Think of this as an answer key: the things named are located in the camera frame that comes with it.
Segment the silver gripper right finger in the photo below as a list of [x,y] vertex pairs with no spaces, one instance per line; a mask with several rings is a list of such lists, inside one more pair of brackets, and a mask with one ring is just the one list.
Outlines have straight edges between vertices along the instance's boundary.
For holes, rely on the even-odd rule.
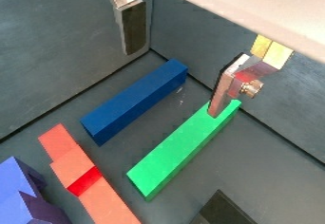
[[221,69],[207,109],[211,117],[220,115],[230,100],[237,99],[241,94],[254,98],[262,90],[264,83],[257,70],[261,61],[257,56],[240,53]]

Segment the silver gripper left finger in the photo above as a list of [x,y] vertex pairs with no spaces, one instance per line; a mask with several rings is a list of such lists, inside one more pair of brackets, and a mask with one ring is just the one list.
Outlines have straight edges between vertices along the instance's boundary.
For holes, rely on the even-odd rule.
[[142,0],[111,0],[115,22],[119,25],[123,51],[127,55],[146,45],[146,2]]

